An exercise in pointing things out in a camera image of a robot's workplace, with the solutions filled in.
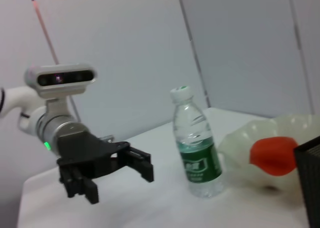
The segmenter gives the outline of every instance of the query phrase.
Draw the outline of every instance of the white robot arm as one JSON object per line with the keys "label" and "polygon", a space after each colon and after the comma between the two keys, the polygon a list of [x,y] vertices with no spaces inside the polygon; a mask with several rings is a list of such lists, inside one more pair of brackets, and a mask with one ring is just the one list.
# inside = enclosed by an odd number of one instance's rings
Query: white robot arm
{"label": "white robot arm", "polygon": [[19,129],[37,136],[58,157],[59,181],[67,196],[85,195],[91,204],[99,202],[98,187],[92,179],[123,167],[136,170],[148,182],[154,181],[150,154],[128,142],[105,142],[70,114],[67,96],[84,93],[95,79],[96,72],[87,64],[42,66],[26,71],[29,87],[0,90],[0,118],[21,108]]}
{"label": "white robot arm", "polygon": [[5,117],[14,108],[21,108],[18,128],[28,135],[37,135],[37,122],[46,113],[45,100],[37,92],[21,86],[11,89],[1,89],[0,118]]}

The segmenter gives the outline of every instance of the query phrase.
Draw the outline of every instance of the white table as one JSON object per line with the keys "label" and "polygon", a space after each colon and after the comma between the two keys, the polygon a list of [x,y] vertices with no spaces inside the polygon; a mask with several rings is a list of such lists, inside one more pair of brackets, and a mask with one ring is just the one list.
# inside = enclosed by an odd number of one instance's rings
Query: white table
{"label": "white table", "polygon": [[[232,131],[261,117],[210,108],[206,111],[216,144]],[[67,198],[58,169],[23,185],[18,228],[303,228],[305,208],[284,202],[284,195],[249,187],[228,188],[211,199],[188,191],[172,124],[128,140],[151,153],[155,181],[130,168],[95,180],[100,203]]]}

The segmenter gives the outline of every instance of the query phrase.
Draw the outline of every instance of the water bottle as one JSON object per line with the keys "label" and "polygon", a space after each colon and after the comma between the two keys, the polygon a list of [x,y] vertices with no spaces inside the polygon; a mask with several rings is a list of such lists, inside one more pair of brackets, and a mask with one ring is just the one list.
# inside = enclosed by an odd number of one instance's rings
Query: water bottle
{"label": "water bottle", "polygon": [[190,87],[175,88],[170,95],[175,104],[173,132],[190,192],[196,197],[214,197],[224,186],[210,125],[193,102]]}

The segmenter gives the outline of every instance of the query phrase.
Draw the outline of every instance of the camera lens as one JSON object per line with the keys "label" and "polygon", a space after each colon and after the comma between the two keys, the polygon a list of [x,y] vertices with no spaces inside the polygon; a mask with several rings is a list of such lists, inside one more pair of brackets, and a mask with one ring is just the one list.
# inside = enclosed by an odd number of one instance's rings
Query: camera lens
{"label": "camera lens", "polygon": [[47,80],[44,77],[38,78],[38,83],[40,86],[44,87],[47,85]]}
{"label": "camera lens", "polygon": [[63,84],[64,83],[64,79],[63,79],[62,75],[61,74],[56,74],[54,76],[54,82],[56,84]]}
{"label": "camera lens", "polygon": [[82,74],[81,73],[75,74],[75,80],[77,82],[82,82],[82,80],[83,80]]}

